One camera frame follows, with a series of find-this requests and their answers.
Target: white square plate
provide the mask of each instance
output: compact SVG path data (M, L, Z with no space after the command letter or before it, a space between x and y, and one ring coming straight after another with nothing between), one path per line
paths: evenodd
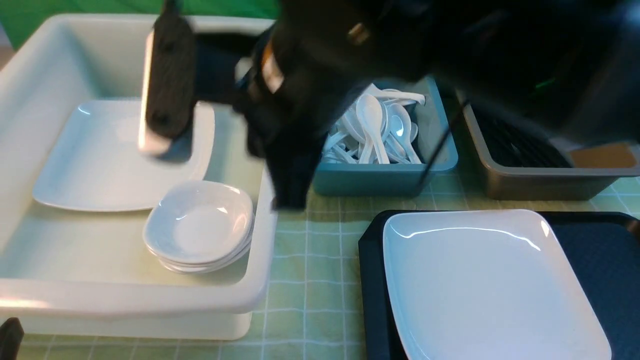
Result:
M611 359L556 236L533 211L394 215L383 253L410 359Z
M214 139L214 112L194 111L193 148L185 163L167 163L138 150L140 100L96 100L67 120L33 188L42 204L81 211L153 208L186 180L202 180Z

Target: robotic arm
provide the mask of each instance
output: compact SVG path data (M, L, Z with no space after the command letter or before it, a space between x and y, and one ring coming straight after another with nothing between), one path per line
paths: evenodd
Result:
M326 135L374 79L427 74L540 136L640 139L640 4L280 0L263 34L194 33L169 0L148 44L146 130L176 142L197 101L230 104L276 208L303 209ZM235 66L252 68L236 81Z

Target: teal container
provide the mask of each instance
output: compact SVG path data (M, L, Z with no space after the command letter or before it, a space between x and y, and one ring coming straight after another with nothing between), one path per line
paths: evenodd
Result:
M447 115L431 77L404 87L402 91L425 94L425 106L415 107L414 120L418 124L418 138L413 147L422 159L428 159L433 147L447 129ZM429 176L452 170L458 163L458 152L449 136ZM408 196L422 192L418 188L424 164L332 164L321 163L314 178L316 193L325 196Z

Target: gray container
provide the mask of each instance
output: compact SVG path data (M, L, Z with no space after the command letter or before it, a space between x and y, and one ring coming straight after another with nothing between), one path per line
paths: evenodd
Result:
M422 159L431 156L433 147L447 128L447 116L438 87L432 78L401 89L425 94L425 106L415 107L418 138L414 148ZM458 152L449 137L430 175L448 172L458 163ZM321 163L314 178L314 190L326 196L416 196L423 164L330 164Z
M640 176L640 149L629 150L636 165L628 168L505 167L493 160L471 106L464 111L468 134L484 181L484 192L497 200L589 200L621 177Z

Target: tray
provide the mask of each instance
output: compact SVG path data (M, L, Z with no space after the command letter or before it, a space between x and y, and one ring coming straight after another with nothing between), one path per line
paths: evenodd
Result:
M477 107L464 110L474 162L481 173L484 192L497 200L589 200L621 177L640 176L640 147L629 147L636 165L627 168L511 167L504 166L490 152L490 145L476 119Z
M376 216L358 242L367 358L406 359L389 302ZM622 213L541 212L605 331L614 360L640 359L640 220Z
M255 204L251 249L219 271L181 275L145 248L149 211L43 206L33 185L69 115L95 99L141 94L145 41L157 15L60 15L0 72L0 322L27 333L232 340L266 293L277 213L264 162L246 151L246 122L214 105L204 179ZM269 20L194 17L202 31L260 33Z
M418 137L413 146L418 156L428 159L447 128L447 115L435 80L426 77L414 85L391 87L426 95L427 103L425 106L415 107L415 119L412 120L418 125ZM458 152L453 137L450 136L438 155L429 178L435 174L445 174L457 164ZM313 186L316 193L325 196L416 196L422 191L416 185L424 168L424 164L320 163Z

